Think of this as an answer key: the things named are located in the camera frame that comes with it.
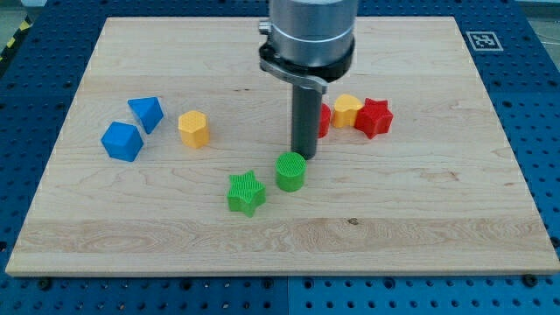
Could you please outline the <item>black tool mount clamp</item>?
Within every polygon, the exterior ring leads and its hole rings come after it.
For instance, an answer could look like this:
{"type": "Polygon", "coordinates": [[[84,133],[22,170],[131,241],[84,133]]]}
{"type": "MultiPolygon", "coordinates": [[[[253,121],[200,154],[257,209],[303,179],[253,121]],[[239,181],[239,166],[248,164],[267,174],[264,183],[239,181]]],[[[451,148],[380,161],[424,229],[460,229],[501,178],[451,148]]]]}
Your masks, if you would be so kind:
{"type": "Polygon", "coordinates": [[[258,52],[260,68],[273,77],[301,88],[308,88],[324,95],[328,84],[344,76],[353,60],[355,41],[335,62],[326,66],[301,66],[284,59],[269,43],[263,44],[258,52]]]}

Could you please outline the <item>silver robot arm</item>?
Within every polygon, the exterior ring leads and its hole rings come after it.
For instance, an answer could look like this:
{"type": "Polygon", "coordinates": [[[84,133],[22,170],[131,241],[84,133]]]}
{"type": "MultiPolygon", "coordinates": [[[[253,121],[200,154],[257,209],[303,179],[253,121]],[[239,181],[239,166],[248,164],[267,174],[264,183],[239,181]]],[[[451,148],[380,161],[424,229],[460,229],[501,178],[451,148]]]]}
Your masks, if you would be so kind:
{"type": "Polygon", "coordinates": [[[357,12],[356,0],[272,0],[259,22],[260,68],[292,85],[290,148],[306,160],[316,155],[323,95],[352,64],[357,12]]]}

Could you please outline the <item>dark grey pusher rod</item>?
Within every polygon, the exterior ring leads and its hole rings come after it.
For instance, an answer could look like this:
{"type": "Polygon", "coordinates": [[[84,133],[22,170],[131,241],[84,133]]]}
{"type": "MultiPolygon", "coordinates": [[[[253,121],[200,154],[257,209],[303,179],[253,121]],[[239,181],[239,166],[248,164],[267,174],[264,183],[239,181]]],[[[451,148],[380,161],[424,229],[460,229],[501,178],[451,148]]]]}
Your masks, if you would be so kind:
{"type": "Polygon", "coordinates": [[[322,94],[294,85],[291,101],[291,150],[309,160],[316,155],[322,94]]]}

